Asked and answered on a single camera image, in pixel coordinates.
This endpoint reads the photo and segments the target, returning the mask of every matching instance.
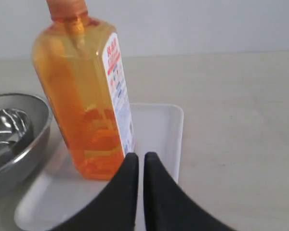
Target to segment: white wall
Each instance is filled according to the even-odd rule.
[[[289,0],[87,0],[124,56],[289,50]],[[28,58],[46,0],[0,0],[0,59]]]

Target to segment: orange cap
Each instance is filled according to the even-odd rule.
[[[53,20],[88,12],[85,0],[47,0],[47,4]]]

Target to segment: white label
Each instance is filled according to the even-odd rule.
[[[103,50],[103,63],[124,156],[133,152],[135,137],[118,36],[112,33]]]

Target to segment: white plastic tray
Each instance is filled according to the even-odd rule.
[[[140,163],[136,231],[145,231],[143,210],[144,155],[157,152],[177,182],[181,157],[183,110],[172,104],[132,104],[131,112]],[[105,186],[105,181],[85,180],[74,169],[65,144],[51,158],[16,208],[17,226],[45,231],[80,211]]]

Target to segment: beige tabletop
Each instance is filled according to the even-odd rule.
[[[131,102],[185,113],[179,184],[240,231],[289,231],[289,52],[124,59]],[[0,92],[43,95],[30,61],[0,61]],[[61,139],[52,124],[47,153]],[[0,199],[0,231],[34,179]]]

